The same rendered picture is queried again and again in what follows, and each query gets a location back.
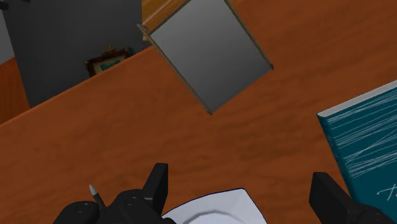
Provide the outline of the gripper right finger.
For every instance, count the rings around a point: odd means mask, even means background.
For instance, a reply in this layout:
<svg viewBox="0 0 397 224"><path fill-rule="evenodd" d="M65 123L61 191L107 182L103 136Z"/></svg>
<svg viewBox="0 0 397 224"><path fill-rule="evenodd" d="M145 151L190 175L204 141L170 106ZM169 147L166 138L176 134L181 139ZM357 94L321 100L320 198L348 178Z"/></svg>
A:
<svg viewBox="0 0 397 224"><path fill-rule="evenodd" d="M314 172L309 204L322 224L395 224L376 207L360 204L326 172Z"/></svg>

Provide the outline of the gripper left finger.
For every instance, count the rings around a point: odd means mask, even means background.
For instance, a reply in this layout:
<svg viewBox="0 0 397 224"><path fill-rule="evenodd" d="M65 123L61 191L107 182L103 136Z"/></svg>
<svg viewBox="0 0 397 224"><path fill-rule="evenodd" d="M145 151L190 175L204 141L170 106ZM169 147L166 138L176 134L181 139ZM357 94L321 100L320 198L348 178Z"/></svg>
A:
<svg viewBox="0 0 397 224"><path fill-rule="evenodd" d="M53 224L176 224L162 217L167 194L168 164L157 163L142 189L120 192L104 209L95 201L73 202Z"/></svg>

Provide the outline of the black pen with white tip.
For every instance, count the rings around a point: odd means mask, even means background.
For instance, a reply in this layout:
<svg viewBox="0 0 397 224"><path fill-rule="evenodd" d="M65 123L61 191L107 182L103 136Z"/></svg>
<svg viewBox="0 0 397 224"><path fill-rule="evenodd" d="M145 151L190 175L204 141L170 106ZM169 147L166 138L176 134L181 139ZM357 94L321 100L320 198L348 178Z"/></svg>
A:
<svg viewBox="0 0 397 224"><path fill-rule="evenodd" d="M106 206L99 195L98 191L95 189L93 185L89 185L90 193L92 194L92 197L94 198L95 202L98 204L99 209L104 209Z"/></svg>

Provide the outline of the teal book with white lines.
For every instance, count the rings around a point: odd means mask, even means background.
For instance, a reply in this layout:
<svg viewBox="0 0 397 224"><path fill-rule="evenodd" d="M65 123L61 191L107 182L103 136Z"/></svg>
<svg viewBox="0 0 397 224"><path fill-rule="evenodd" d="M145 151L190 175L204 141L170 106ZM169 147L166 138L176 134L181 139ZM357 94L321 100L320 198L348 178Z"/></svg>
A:
<svg viewBox="0 0 397 224"><path fill-rule="evenodd" d="M317 117L350 196L397 222L397 80Z"/></svg>

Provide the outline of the white plate with dark rim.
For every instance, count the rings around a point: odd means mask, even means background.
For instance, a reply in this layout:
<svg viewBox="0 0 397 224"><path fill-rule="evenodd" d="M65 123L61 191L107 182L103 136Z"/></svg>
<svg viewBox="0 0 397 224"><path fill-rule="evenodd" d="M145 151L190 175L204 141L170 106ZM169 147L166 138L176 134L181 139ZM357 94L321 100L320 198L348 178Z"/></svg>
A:
<svg viewBox="0 0 397 224"><path fill-rule="evenodd" d="M176 224L267 224L244 188L210 193L181 204L162 216Z"/></svg>

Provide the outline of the dark framed picture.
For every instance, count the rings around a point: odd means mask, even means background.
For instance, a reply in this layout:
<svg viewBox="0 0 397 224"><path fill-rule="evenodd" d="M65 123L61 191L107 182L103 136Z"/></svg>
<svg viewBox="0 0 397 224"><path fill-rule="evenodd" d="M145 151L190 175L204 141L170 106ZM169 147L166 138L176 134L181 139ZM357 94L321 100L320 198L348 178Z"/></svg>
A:
<svg viewBox="0 0 397 224"><path fill-rule="evenodd" d="M107 50L101 56L85 61L85 66L89 73L89 77L93 77L96 74L109 69L110 67L133 56L134 54L135 50L131 47L118 50L117 48L108 46Z"/></svg>

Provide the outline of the grey mirror with wooden frame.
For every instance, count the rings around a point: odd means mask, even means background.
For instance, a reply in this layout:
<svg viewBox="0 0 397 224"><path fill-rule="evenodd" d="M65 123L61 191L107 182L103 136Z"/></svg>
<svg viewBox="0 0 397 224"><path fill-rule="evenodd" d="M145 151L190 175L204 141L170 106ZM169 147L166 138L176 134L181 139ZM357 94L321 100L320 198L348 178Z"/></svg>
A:
<svg viewBox="0 0 397 224"><path fill-rule="evenodd" d="M138 28L209 114L274 68L230 0L186 0Z"/></svg>

